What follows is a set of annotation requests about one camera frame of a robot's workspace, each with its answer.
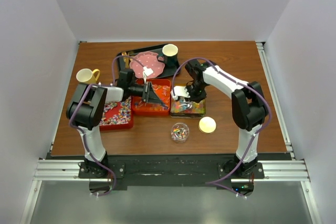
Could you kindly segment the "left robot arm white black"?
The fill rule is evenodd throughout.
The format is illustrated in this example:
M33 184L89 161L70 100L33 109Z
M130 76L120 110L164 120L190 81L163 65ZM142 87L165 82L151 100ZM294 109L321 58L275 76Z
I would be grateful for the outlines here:
M142 70L144 84L136 82L132 69L121 71L116 83L108 86L80 83L67 107L69 126L79 132L85 149L85 168L90 169L97 178L105 177L109 171L108 155L99 129L105 104L139 97L145 103L165 106L155 93L152 83L147 82L147 77L153 70L148 67L143 67Z

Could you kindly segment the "gold tin of gummies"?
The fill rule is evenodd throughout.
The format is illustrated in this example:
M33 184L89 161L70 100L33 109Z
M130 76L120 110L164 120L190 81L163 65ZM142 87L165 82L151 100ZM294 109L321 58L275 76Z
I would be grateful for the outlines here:
M206 114L205 100L199 103L186 101L185 98L179 100L171 99L170 115L180 118L202 118Z

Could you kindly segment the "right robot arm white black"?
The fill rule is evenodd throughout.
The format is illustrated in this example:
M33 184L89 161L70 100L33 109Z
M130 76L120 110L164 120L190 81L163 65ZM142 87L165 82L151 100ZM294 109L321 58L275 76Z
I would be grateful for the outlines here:
M193 59L185 69L193 79L185 88L189 100L200 102L206 98L207 86L214 86L230 98L232 117L239 128L238 148L234 159L224 168L229 175L246 178L257 164L259 132L267 125L266 117L271 117L261 85L235 78L211 61L200 63Z

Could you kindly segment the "gold jar lid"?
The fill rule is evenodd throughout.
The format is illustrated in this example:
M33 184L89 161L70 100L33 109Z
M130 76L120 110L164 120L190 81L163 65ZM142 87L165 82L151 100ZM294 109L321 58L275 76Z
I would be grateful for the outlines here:
M211 134L216 130L216 122L212 117L206 116L200 119L198 128L203 133Z

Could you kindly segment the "metal scoop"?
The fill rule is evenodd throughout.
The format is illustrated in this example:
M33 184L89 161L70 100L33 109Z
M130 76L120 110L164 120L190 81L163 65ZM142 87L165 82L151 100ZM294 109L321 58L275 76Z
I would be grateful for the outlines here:
M186 101L184 98L180 98L179 100L179 108L180 110L187 110L192 107L192 102Z

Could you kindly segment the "orange tin of lollipops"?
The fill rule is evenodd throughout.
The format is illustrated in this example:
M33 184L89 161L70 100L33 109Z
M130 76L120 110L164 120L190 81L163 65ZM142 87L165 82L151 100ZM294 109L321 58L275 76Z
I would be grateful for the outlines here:
M164 105L145 103L140 97L132 97L132 110L140 116L168 116L171 107L171 82L168 79L152 79L154 92L164 102Z

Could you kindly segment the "clear plastic jar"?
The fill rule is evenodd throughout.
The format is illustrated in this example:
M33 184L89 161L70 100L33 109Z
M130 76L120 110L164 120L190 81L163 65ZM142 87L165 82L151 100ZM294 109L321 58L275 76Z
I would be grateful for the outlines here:
M189 135L190 130L185 123L175 123L171 128L171 139L175 143L184 143Z

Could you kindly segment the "red tin of candies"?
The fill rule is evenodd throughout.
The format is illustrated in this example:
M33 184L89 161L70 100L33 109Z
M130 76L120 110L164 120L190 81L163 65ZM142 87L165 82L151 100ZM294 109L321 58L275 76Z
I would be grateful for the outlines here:
M134 125L132 98L105 103L99 127L101 131L126 130Z

